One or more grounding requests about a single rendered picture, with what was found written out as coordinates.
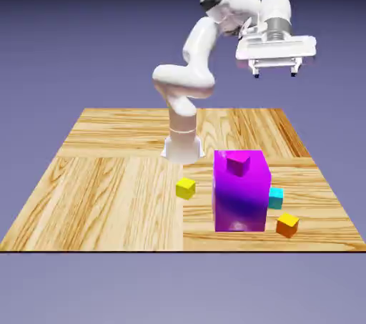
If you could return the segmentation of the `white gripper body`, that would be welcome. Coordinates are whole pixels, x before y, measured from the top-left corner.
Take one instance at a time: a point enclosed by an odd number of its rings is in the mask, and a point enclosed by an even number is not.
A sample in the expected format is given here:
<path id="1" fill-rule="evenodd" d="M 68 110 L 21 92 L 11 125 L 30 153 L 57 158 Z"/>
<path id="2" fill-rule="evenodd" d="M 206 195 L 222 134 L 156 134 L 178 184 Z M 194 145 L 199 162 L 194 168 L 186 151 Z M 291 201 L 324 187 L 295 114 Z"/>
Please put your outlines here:
<path id="1" fill-rule="evenodd" d="M 256 61 L 257 68 L 292 67 L 295 58 L 316 55 L 317 40 L 313 36 L 287 36 L 283 40 L 265 41 L 258 36 L 241 39 L 237 45 L 236 60 Z"/>

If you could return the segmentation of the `small magenta cube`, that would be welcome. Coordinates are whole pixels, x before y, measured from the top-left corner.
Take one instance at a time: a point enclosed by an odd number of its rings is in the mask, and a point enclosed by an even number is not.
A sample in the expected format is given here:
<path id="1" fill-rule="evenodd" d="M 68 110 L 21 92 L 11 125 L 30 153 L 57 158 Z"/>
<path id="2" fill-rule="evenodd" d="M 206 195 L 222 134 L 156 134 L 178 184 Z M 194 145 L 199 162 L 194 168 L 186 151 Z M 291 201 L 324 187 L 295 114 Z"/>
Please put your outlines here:
<path id="1" fill-rule="evenodd" d="M 227 171 L 234 176 L 243 177 L 250 166 L 250 155 L 244 150 L 226 152 Z"/>

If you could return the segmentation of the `small cyan cube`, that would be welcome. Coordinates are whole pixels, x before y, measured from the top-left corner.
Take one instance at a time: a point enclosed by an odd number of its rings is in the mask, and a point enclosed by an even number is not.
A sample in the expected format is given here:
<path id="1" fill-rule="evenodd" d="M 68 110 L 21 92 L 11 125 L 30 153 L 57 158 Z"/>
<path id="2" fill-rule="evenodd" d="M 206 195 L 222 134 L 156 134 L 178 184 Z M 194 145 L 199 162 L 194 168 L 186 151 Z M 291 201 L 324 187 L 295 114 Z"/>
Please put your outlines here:
<path id="1" fill-rule="evenodd" d="M 268 208 L 281 210 L 284 198 L 284 190 L 278 187 L 270 187 Z"/>

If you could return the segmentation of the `small yellow cube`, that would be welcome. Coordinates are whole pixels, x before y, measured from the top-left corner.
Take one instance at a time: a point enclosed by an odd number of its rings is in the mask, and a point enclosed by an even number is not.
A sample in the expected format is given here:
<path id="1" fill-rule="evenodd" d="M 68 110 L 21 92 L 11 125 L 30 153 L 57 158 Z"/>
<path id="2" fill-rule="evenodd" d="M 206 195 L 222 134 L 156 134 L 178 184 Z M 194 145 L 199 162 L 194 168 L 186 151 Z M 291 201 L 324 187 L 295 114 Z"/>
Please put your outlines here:
<path id="1" fill-rule="evenodd" d="M 196 182 L 183 177 L 176 183 L 176 196 L 189 200 L 196 192 Z"/>

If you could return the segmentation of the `small orange cube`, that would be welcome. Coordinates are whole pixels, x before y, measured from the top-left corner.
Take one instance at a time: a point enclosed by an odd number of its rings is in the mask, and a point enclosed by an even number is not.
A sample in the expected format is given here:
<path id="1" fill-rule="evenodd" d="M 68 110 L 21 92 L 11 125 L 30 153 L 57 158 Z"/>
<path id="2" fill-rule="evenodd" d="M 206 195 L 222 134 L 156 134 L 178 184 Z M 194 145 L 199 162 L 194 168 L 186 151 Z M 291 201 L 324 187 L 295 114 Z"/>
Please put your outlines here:
<path id="1" fill-rule="evenodd" d="M 291 238 L 297 232 L 299 221 L 298 217 L 283 213 L 277 219 L 276 233 Z"/>

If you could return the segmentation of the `large purple box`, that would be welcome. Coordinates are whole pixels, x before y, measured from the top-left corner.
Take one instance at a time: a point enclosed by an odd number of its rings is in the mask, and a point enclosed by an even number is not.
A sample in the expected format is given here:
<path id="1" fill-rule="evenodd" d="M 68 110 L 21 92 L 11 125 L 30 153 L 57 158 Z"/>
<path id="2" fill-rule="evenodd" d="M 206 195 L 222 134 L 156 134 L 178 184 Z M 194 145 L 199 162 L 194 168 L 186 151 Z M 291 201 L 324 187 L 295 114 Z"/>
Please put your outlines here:
<path id="1" fill-rule="evenodd" d="M 216 150 L 213 164 L 212 208 L 217 232 L 263 232 L 267 219 L 271 172 L 261 150 L 250 155 L 243 177 L 227 171 L 226 152 Z"/>

